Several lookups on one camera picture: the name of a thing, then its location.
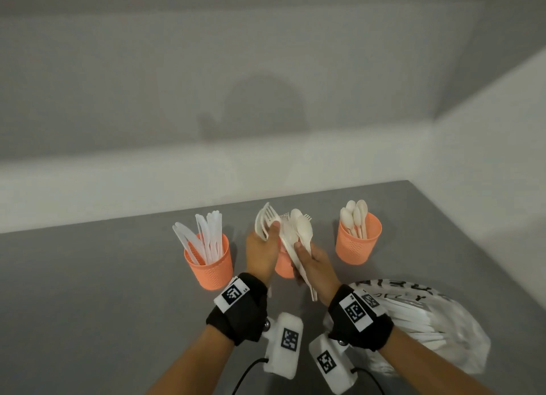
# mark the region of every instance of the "gray countertop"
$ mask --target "gray countertop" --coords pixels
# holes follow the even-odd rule
[[[338,213],[364,198],[383,233],[362,266],[334,252]],[[391,278],[431,286],[455,298],[491,337],[478,378],[497,393],[546,393],[546,312],[411,183],[399,181],[270,199],[279,212],[313,217],[313,240],[340,279]],[[143,393],[199,334],[218,292],[202,289],[172,231],[180,221],[219,209],[235,272],[245,268],[245,237],[265,200],[97,221],[0,235],[0,392]],[[256,366],[238,394],[330,393],[307,345],[323,332],[325,307],[308,289],[277,275],[269,315],[304,321],[296,377]],[[215,394],[231,393],[266,342],[235,349]],[[364,360],[352,354],[355,364]],[[387,393],[413,393],[401,379],[378,376]],[[366,376],[347,394],[379,393]]]

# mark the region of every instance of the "wall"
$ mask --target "wall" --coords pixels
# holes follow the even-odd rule
[[[464,65],[474,74],[458,73],[466,80],[481,82],[487,75],[491,64],[477,68],[480,54],[506,60],[510,49],[514,55],[530,43],[546,43],[546,0],[502,2],[488,2],[478,24],[504,20],[490,24],[494,31],[485,38],[493,42],[475,36],[463,55],[474,56]],[[414,182],[546,308],[545,78],[542,49],[439,117]]]
[[[0,231],[408,178],[481,3],[0,20]]]

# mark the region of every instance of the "human hand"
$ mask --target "human hand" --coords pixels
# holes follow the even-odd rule
[[[273,222],[269,228],[269,238],[263,241],[254,231],[246,238],[246,272],[269,286],[277,264],[279,246],[278,233],[281,223]]]
[[[341,282],[330,264],[328,255],[313,243],[311,243],[311,255],[299,241],[294,244],[294,250],[305,269],[309,283],[317,291],[318,298],[326,307],[330,306],[330,302],[340,288]],[[300,282],[303,281],[300,273],[295,268],[294,276]]]

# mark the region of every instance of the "cutlery holder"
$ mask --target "cutlery holder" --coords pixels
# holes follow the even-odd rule
[[[204,263],[203,258],[194,248],[192,243],[189,243],[193,255],[199,263]],[[229,252],[229,240],[225,234],[222,234],[222,257],[212,264],[207,266],[194,264],[189,258],[188,252],[184,250],[184,257],[192,269],[195,278],[199,281],[202,288],[206,290],[218,290],[227,286],[233,278],[233,264],[231,263],[231,253]]]
[[[275,271],[281,277],[285,279],[294,278],[294,270],[292,269],[292,260],[286,252],[286,249],[280,242],[280,250],[278,252],[277,264],[275,265]]]
[[[340,221],[336,253],[347,264],[356,266],[365,263],[381,234],[382,226],[375,215],[368,212],[365,224],[368,238],[362,239],[350,235]]]

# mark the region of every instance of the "white plastic bag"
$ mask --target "white plastic bag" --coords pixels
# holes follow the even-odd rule
[[[393,322],[468,374],[485,370],[491,340],[458,302],[420,284],[398,280],[365,280],[350,284],[365,289],[383,304]],[[372,371],[394,375],[379,354],[366,350]]]

